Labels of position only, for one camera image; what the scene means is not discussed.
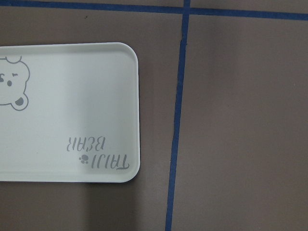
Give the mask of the white bear print tray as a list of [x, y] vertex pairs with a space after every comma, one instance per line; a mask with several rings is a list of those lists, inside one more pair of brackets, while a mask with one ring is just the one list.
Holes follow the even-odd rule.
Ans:
[[139, 67], [129, 45], [1, 47], [1, 181], [124, 183], [140, 162]]

